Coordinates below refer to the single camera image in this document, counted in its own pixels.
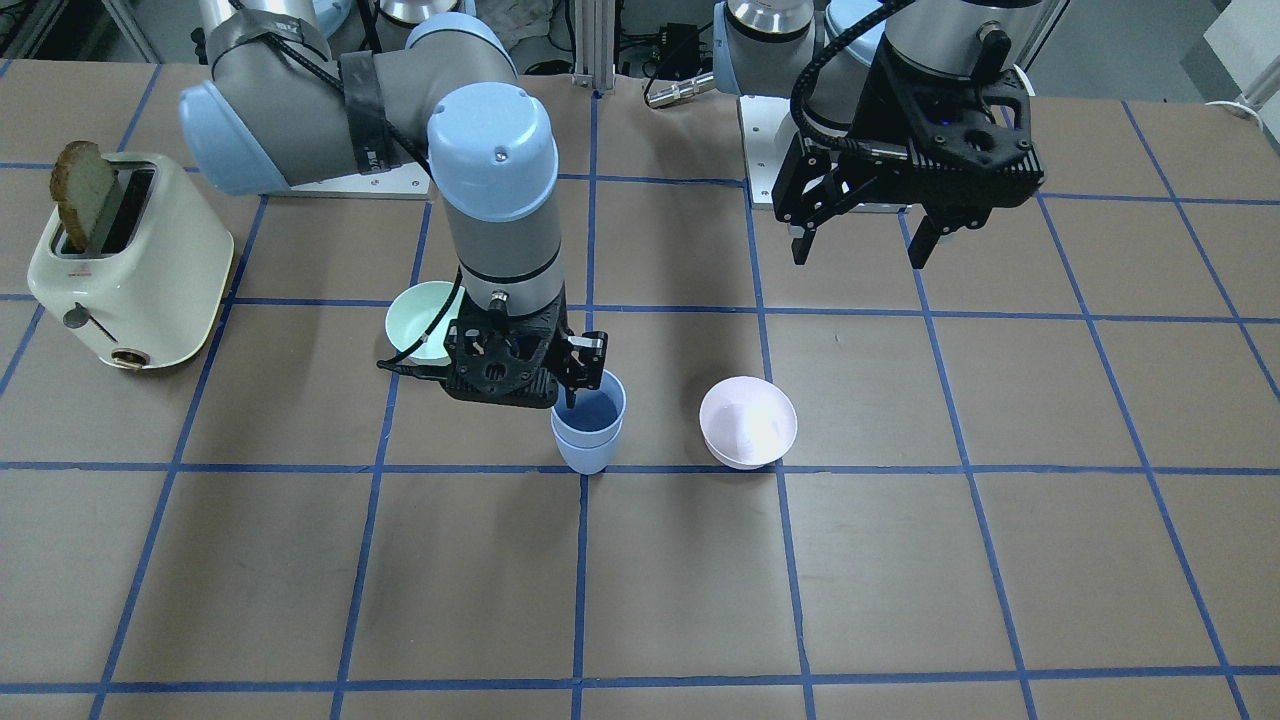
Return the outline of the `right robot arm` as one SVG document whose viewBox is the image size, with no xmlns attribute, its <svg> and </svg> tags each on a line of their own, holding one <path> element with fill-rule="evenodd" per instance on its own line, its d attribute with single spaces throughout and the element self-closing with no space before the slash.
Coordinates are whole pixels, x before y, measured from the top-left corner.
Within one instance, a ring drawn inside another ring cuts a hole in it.
<svg viewBox="0 0 1280 720">
<path fill-rule="evenodd" d="M 568 320 L 550 118 L 483 20 L 444 12 L 398 51 L 335 56 L 308 20 L 233 3 L 206 56 L 211 77 L 182 92 L 179 118 L 221 192 L 276 193 L 407 163 L 429 174 L 460 311 L 420 322 L 410 347 L 442 328 L 448 361 L 420 365 L 402 350 L 381 369 L 516 407 L 573 404 L 600 387 L 608 337 L 576 334 Z"/>
</svg>

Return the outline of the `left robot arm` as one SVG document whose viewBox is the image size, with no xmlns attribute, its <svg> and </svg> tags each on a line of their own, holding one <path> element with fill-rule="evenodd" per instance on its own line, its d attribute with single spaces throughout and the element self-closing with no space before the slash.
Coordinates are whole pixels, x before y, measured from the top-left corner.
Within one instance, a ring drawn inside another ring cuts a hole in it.
<svg viewBox="0 0 1280 720">
<path fill-rule="evenodd" d="M 1037 1 L 721 1 L 717 88 L 782 99 L 788 143 L 771 190 L 791 254 L 861 205 L 919 206 L 908 255 L 979 229 L 1044 183 L 1016 72 Z"/>
</svg>

